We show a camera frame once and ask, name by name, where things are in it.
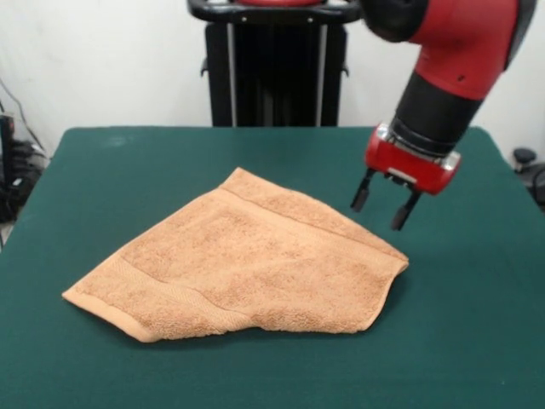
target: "terry cloth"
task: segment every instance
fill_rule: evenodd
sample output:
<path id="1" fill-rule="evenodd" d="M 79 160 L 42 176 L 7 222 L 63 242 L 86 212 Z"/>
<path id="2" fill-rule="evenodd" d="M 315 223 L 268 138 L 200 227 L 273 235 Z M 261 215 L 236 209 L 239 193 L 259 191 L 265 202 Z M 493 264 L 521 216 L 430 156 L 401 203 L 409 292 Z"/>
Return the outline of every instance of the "terry cloth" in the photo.
<path id="1" fill-rule="evenodd" d="M 370 327 L 408 259 L 306 194 L 243 169 L 62 296 L 143 343 Z"/>

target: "white wall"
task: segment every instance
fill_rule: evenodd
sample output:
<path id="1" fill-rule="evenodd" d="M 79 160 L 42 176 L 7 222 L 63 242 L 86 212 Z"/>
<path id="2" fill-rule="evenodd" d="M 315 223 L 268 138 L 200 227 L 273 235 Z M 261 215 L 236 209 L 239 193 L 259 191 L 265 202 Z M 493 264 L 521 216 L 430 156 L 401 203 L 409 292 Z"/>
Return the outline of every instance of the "white wall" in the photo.
<path id="1" fill-rule="evenodd" d="M 474 124 L 503 153 L 525 145 L 545 156 L 545 5 Z M 389 119 L 417 48 L 348 27 L 341 125 Z M 67 128 L 110 124 L 209 125 L 204 23 L 185 0 L 0 2 L 0 76 L 22 101 L 50 152 Z M 0 90 L 4 105 L 14 105 Z"/>

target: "black knob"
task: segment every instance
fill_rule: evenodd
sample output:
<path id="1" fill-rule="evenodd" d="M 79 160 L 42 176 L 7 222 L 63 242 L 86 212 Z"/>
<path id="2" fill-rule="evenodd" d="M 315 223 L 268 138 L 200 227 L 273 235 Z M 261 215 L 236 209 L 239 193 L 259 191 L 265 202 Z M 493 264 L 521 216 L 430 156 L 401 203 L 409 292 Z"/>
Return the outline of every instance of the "black knob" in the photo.
<path id="1" fill-rule="evenodd" d="M 513 151 L 513 156 L 514 159 L 517 161 L 517 164 L 521 164 L 523 166 L 532 163 L 537 158 L 537 155 L 534 151 L 532 151 L 531 149 L 526 149 L 525 147 L 515 149 Z"/>

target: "table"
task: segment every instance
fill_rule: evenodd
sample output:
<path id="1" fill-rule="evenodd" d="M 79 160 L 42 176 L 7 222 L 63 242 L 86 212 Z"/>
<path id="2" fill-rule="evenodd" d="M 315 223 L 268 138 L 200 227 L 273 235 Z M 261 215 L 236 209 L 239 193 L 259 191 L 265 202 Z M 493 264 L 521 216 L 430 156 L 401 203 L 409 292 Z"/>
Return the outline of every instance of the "table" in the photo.
<path id="1" fill-rule="evenodd" d="M 423 197 L 377 178 L 349 205 L 370 129 L 69 130 L 0 255 L 2 408 L 542 408 L 545 220 L 490 137 Z M 358 335 L 251 329 L 141 344 L 60 294 L 241 166 L 308 193 L 410 257 Z"/>

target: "black equipment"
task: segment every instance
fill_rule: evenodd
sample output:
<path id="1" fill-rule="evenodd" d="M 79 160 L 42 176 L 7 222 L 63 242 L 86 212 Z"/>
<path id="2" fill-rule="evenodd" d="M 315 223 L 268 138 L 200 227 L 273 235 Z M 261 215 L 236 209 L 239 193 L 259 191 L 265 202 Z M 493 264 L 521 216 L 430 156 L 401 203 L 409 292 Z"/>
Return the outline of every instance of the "black equipment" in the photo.
<path id="1" fill-rule="evenodd" d="M 534 164 L 537 155 L 526 148 L 515 149 L 516 173 L 532 198 L 545 210 L 545 163 Z"/>
<path id="2" fill-rule="evenodd" d="M 14 222 L 43 173 L 45 157 L 29 141 L 14 138 L 14 120 L 0 115 L 0 224 Z"/>
<path id="3" fill-rule="evenodd" d="M 206 59 L 214 126 L 337 126 L 347 73 L 350 0 L 188 0 L 208 21 Z"/>

